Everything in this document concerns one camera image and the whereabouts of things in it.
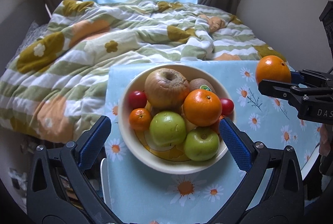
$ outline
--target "green apple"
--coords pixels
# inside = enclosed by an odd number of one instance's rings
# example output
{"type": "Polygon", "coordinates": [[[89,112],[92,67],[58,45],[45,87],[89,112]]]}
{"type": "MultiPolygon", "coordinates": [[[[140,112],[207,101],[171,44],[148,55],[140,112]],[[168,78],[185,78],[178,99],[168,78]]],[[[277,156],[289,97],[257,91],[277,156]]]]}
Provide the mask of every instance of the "green apple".
{"type": "Polygon", "coordinates": [[[153,117],[149,132],[157,146],[178,145],[186,138],[185,121],[175,112],[162,111],[153,117]]]}
{"type": "Polygon", "coordinates": [[[193,161],[205,161],[217,153],[219,146],[219,136],[212,129],[196,127],[185,139],[184,152],[193,161]]]}

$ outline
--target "bowl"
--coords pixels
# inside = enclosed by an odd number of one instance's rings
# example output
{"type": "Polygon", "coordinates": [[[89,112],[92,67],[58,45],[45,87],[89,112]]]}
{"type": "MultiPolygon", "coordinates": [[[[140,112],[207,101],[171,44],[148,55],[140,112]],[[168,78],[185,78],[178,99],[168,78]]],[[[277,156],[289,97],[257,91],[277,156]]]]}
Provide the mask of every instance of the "bowl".
{"type": "MultiPolygon", "coordinates": [[[[143,91],[144,83],[148,75],[160,68],[174,69],[180,72],[187,80],[195,78],[206,79],[214,87],[219,98],[231,99],[225,87],[216,78],[199,68],[183,64],[162,64],[155,66],[137,75],[125,88],[118,105],[118,125],[120,133],[132,154],[142,163],[157,171],[169,174],[190,174],[202,171],[215,164],[225,155],[228,148],[224,141],[220,141],[219,150],[213,158],[207,161],[192,161],[184,155],[181,148],[178,147],[179,145],[167,148],[157,147],[152,143],[149,131],[140,133],[134,131],[129,125],[129,115],[132,111],[127,103],[129,93],[135,90],[143,91]]],[[[235,110],[231,114],[230,119],[236,124],[235,110]]]]}

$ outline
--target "blue floral tablecloth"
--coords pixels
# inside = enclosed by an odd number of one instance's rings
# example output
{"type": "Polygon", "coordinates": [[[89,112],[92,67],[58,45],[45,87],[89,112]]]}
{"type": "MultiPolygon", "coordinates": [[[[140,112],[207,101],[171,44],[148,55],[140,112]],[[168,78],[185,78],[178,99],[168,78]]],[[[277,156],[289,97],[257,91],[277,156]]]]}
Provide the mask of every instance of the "blue floral tablecloth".
{"type": "MultiPolygon", "coordinates": [[[[217,78],[230,93],[236,108],[237,127],[252,140],[269,148],[292,145],[301,168],[319,143],[320,124],[301,121],[287,101],[262,96],[254,73],[257,61],[187,61],[217,78]]],[[[111,209],[125,223],[206,223],[228,200],[245,175],[227,152],[210,168],[190,175],[155,171],[137,160],[126,148],[117,124],[118,100],[128,83],[156,64],[110,68],[105,115],[113,122],[105,143],[111,209]]],[[[250,207],[258,204],[271,170],[250,207]]]]}

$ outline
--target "cherry tomato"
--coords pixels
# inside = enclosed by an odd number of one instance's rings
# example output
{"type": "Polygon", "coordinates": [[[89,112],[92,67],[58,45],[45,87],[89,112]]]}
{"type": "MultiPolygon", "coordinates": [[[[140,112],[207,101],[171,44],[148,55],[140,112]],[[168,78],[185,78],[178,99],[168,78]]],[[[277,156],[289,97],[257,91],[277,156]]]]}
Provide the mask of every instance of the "cherry tomato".
{"type": "Polygon", "coordinates": [[[223,116],[229,116],[234,110],[234,102],[228,98],[220,99],[222,104],[222,114],[223,116]]]}
{"type": "Polygon", "coordinates": [[[142,91],[132,91],[128,96],[128,103],[133,109],[144,108],[147,104],[147,97],[142,91]]]}

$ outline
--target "gray patterned pillow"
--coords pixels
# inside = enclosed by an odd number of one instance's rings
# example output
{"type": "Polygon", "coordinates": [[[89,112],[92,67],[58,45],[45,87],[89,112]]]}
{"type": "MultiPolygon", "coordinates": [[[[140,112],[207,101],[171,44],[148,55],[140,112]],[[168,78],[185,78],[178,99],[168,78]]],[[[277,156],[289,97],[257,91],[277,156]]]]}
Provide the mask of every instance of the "gray patterned pillow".
{"type": "Polygon", "coordinates": [[[20,44],[20,46],[17,48],[15,55],[12,57],[12,59],[7,63],[6,69],[9,67],[11,62],[29,45],[34,43],[34,41],[42,36],[47,31],[47,24],[39,26],[35,21],[31,23],[27,34],[25,35],[24,40],[20,44]]]}

